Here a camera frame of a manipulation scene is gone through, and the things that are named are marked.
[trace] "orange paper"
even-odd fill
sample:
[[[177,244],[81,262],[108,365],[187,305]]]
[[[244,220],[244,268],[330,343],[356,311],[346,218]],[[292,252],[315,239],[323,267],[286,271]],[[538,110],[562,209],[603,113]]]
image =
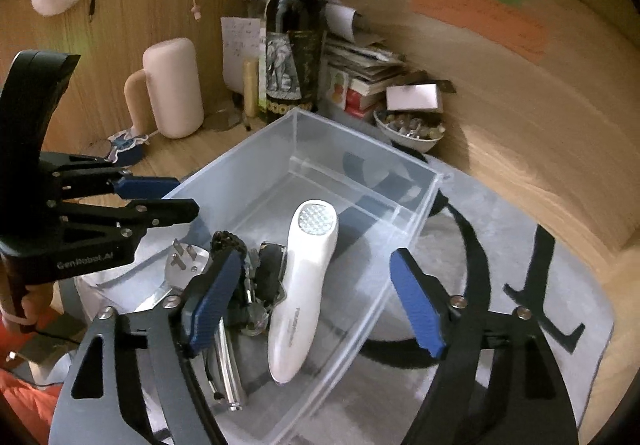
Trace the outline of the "orange paper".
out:
[[[545,53],[546,28],[520,9],[496,0],[412,0],[411,10],[473,30],[532,62]]]

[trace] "white facial device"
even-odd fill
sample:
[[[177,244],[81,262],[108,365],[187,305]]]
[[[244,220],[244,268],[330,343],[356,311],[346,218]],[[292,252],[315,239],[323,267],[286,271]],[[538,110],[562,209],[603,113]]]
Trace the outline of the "white facial device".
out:
[[[324,273],[338,239],[338,216],[326,201],[297,208],[289,228],[282,285],[287,297],[271,314],[269,371],[287,383],[302,367],[316,334]]]

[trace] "mug handle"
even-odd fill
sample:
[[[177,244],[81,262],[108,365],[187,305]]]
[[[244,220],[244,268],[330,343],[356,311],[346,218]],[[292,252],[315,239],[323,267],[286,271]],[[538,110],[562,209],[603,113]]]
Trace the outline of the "mug handle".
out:
[[[146,89],[146,72],[138,70],[124,83],[124,98],[127,101],[129,115],[133,123],[132,134],[150,135],[158,130],[151,100]]]

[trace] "beige mug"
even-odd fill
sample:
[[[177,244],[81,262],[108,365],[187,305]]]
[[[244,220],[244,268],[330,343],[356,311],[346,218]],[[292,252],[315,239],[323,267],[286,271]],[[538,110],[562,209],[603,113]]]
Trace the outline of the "beige mug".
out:
[[[183,138],[196,132],[204,108],[193,43],[176,38],[150,46],[142,67],[124,85],[133,134],[149,135],[157,129],[167,138]]]

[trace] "handwritten note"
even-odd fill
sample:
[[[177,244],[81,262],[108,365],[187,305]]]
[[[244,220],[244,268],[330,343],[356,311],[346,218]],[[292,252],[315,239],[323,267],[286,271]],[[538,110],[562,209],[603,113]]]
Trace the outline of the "handwritten note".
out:
[[[411,10],[473,30],[532,62],[538,62],[545,53],[545,26],[520,9],[496,0],[412,0]]]
[[[260,19],[220,18],[222,78],[227,88],[242,93],[242,63],[260,54]]]

